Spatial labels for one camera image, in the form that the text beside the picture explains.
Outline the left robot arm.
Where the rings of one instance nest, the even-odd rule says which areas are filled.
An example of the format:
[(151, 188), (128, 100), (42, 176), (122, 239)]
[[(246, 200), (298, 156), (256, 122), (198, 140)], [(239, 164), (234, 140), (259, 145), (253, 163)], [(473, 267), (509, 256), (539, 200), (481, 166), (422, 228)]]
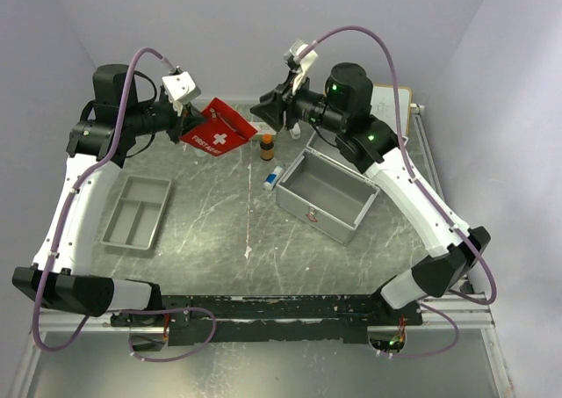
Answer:
[(95, 317), (132, 309), (136, 321), (152, 327), (164, 315), (157, 284), (91, 274), (97, 226), (138, 137), (164, 132), (178, 143), (182, 135), (204, 120), (191, 106), (200, 89), (182, 69), (164, 76), (148, 100), (140, 101), (132, 87), (117, 150), (108, 163), (89, 173), (88, 168), (100, 163), (110, 151), (127, 70), (125, 64), (106, 64), (94, 72), (95, 97), (83, 108), (69, 134), (65, 181), (51, 226), (32, 264), (15, 269), (12, 284), (37, 300), (40, 308)]

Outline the red first aid kit pouch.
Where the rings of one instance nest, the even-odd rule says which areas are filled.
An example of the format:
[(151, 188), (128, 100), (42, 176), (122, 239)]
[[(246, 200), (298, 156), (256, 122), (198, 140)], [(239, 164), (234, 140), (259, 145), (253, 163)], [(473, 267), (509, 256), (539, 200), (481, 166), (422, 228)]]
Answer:
[(248, 143), (257, 130), (232, 106), (214, 98), (201, 112), (202, 124), (179, 140), (212, 156), (222, 156)]

